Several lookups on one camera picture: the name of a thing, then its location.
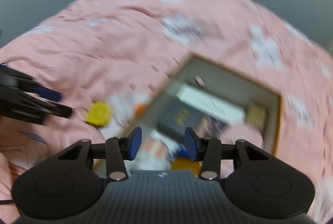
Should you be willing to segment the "dark photo card box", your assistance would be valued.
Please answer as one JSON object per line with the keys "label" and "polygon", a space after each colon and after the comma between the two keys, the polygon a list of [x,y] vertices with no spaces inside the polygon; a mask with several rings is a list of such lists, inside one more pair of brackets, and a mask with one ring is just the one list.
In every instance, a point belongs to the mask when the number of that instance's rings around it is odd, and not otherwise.
{"label": "dark photo card box", "polygon": [[200,138],[210,137],[219,139],[222,136],[227,124],[208,116],[203,115],[199,120],[199,124],[194,128],[195,133]]}

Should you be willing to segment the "white pink plush toy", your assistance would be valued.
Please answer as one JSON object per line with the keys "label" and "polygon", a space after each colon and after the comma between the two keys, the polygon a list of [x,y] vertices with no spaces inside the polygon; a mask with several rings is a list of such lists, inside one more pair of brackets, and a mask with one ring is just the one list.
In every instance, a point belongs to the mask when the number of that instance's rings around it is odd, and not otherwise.
{"label": "white pink plush toy", "polygon": [[134,160],[124,161],[128,173],[136,170],[168,170],[170,169],[169,145],[176,145],[171,139],[153,131],[144,138]]}

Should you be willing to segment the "orange crochet ball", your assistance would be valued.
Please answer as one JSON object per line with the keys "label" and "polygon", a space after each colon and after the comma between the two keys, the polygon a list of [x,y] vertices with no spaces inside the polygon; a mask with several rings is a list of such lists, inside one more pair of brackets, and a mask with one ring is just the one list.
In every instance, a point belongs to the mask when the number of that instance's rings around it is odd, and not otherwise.
{"label": "orange crochet ball", "polygon": [[134,106],[134,116],[140,117],[140,115],[145,111],[147,105],[145,103],[138,103]]}

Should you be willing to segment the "dark grey gift box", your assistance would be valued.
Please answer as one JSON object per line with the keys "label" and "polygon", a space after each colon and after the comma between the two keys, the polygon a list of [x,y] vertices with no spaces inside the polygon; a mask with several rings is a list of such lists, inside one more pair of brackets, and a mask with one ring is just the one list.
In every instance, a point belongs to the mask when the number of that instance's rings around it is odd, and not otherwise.
{"label": "dark grey gift box", "polygon": [[203,116],[203,112],[181,102],[179,99],[173,99],[161,111],[157,120],[157,128],[162,134],[184,144],[186,128],[195,129],[199,126]]}

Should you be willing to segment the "white glasses case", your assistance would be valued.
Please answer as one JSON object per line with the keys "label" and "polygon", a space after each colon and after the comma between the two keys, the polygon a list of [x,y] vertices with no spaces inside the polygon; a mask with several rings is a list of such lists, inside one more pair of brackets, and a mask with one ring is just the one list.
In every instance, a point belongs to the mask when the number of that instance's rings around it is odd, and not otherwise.
{"label": "white glasses case", "polygon": [[244,122],[246,113],[243,108],[193,86],[182,84],[176,96],[181,102],[225,124]]}

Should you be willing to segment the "pink cloud-print duvet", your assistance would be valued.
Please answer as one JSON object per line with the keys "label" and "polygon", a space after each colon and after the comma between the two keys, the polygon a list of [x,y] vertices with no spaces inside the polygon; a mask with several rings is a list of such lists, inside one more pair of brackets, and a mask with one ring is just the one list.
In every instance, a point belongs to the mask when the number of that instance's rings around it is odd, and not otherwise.
{"label": "pink cloud-print duvet", "polygon": [[[277,156],[316,186],[309,215],[332,217],[332,57],[251,0],[77,0],[1,49],[1,62],[35,77],[75,109],[44,125],[1,118],[1,200],[41,153],[82,138],[118,135],[156,87],[191,53],[249,75],[283,96]],[[106,126],[85,122],[93,101],[112,110]]]}

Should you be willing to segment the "small brown cardboard box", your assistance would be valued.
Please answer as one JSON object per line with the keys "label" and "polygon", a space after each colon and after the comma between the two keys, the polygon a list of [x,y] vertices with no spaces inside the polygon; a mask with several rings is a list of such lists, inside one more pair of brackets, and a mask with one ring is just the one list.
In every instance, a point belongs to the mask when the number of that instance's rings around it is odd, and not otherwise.
{"label": "small brown cardboard box", "polygon": [[250,103],[247,108],[246,122],[264,130],[267,118],[266,108],[258,103]]}

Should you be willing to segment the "yellow round toy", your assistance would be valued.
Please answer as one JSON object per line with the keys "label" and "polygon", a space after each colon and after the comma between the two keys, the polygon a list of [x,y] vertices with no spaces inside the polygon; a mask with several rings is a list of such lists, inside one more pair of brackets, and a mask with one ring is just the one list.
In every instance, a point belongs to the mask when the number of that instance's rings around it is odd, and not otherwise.
{"label": "yellow round toy", "polygon": [[93,101],[87,111],[85,122],[95,126],[106,126],[112,118],[111,108],[103,102]]}

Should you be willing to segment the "orange storage box white inside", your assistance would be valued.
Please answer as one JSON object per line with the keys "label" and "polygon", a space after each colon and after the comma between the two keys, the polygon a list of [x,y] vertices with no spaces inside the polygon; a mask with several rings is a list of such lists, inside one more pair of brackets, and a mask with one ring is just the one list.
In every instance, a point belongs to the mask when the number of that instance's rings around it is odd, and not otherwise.
{"label": "orange storage box white inside", "polygon": [[262,134],[264,149],[276,155],[283,105],[283,98],[278,92],[249,75],[199,54],[191,54],[170,74],[170,78],[156,87],[144,111],[123,128],[123,136],[129,134],[135,126],[140,126],[145,132],[154,129],[168,101],[177,97],[193,103],[193,93],[197,90],[201,99],[195,104],[200,108],[222,101],[244,110],[252,103],[265,107],[266,123]]}

